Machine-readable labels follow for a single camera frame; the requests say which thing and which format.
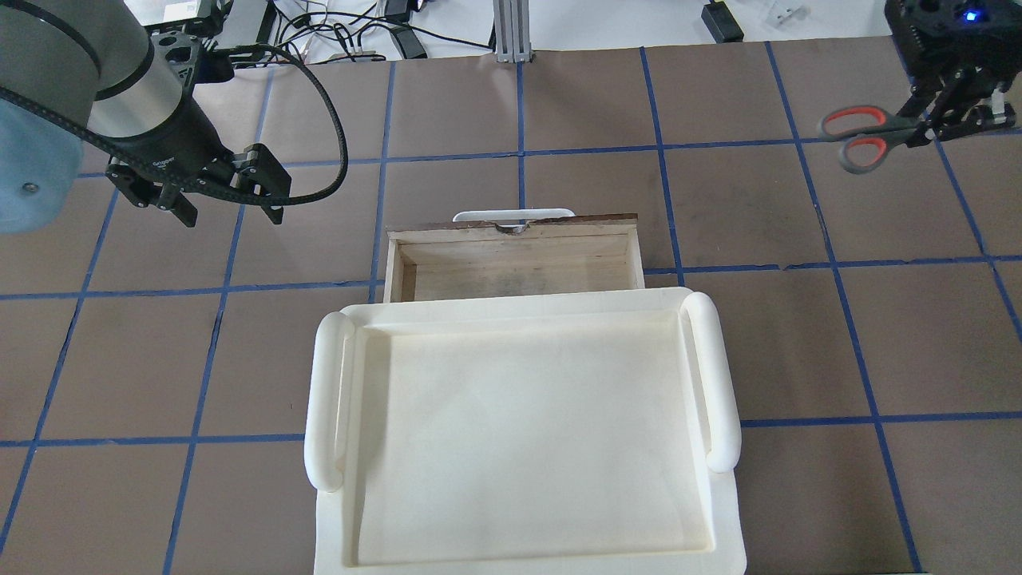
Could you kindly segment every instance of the white handle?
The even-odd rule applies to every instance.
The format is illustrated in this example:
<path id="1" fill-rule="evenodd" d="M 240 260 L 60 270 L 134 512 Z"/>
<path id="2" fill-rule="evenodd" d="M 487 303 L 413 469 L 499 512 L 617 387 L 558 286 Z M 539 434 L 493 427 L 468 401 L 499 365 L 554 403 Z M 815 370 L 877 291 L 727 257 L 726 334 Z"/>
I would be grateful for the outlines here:
<path id="1" fill-rule="evenodd" d="M 742 427 L 731 384 L 728 355 L 724 349 L 721 318 L 709 296 L 699 292 L 682 302 L 681 316 L 692 327 L 692 339 L 699 366 L 699 381 L 706 401 L 709 422 L 709 451 L 706 467 L 716 473 L 728 473 L 738 465 L 742 451 Z"/>
<path id="2" fill-rule="evenodd" d="M 478 209 L 460 211 L 455 222 L 497 222 L 503 220 L 546 220 L 550 218 L 573 218 L 574 211 L 565 207 L 542 207 L 536 209 Z"/>
<path id="3" fill-rule="evenodd" d="M 305 457 L 306 475 L 319 491 L 333 492 L 344 485 L 342 434 L 346 430 L 340 426 L 343 414 L 340 384 L 345 365 L 352 361 L 354 336 L 355 325 L 339 312 L 324 318 L 316 331 Z"/>

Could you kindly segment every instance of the white tray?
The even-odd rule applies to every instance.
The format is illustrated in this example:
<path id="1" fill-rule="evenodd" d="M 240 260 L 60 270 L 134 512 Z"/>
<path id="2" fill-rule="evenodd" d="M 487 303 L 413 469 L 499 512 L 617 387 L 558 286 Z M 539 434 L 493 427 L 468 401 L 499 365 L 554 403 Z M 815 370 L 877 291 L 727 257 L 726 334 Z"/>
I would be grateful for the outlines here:
<path id="1" fill-rule="evenodd" d="M 740 434 L 685 287 L 352 306 L 316 337 L 315 572 L 740 574 Z"/>

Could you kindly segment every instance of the wooden drawer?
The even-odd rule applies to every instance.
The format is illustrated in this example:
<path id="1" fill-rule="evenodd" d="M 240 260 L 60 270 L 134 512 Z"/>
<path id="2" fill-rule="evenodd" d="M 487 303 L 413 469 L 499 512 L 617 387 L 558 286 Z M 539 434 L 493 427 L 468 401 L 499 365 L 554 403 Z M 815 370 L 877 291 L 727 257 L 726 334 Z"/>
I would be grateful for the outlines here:
<path id="1" fill-rule="evenodd" d="M 383 302 L 460 300 L 645 287 L 637 215 L 390 230 Z"/>

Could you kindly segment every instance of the metal post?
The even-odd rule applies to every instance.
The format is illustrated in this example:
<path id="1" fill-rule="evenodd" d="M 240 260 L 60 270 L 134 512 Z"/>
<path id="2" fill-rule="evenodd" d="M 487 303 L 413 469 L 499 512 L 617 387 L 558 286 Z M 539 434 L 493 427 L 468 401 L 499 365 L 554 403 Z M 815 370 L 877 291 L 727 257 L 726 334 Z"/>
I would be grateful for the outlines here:
<path id="1" fill-rule="evenodd" d="M 528 0 L 494 0 L 494 31 L 497 61 L 532 59 L 532 44 L 528 40 Z"/>

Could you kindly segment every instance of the scissors handle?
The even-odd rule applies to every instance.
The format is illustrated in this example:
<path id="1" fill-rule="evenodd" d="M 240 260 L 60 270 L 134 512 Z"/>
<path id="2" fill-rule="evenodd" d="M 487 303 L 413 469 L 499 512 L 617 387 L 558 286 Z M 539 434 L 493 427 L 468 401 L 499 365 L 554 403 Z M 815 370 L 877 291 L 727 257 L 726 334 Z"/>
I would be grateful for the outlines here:
<path id="1" fill-rule="evenodd" d="M 831 123 L 835 119 L 848 115 L 869 115 L 876 121 L 876 124 L 858 126 L 841 132 L 832 132 L 830 130 Z M 821 140 L 836 142 L 863 134 L 880 134 L 884 132 L 915 130 L 917 126 L 919 126 L 918 118 L 894 115 L 882 107 L 875 105 L 849 105 L 848 107 L 842 107 L 841 109 L 834 110 L 823 116 L 823 118 L 820 119 L 817 131 L 820 133 Z"/>
<path id="2" fill-rule="evenodd" d="M 888 134 L 862 134 L 851 138 L 850 140 L 844 142 L 844 144 L 838 149 L 837 157 L 838 161 L 841 162 L 841 166 L 845 169 L 846 172 L 852 174 L 868 174 L 876 170 L 884 159 L 887 158 L 887 154 L 890 153 L 891 148 L 904 143 L 907 137 L 894 136 L 891 137 Z M 876 155 L 866 163 L 858 163 L 849 157 L 848 152 L 856 147 L 862 146 L 874 146 L 877 148 Z"/>

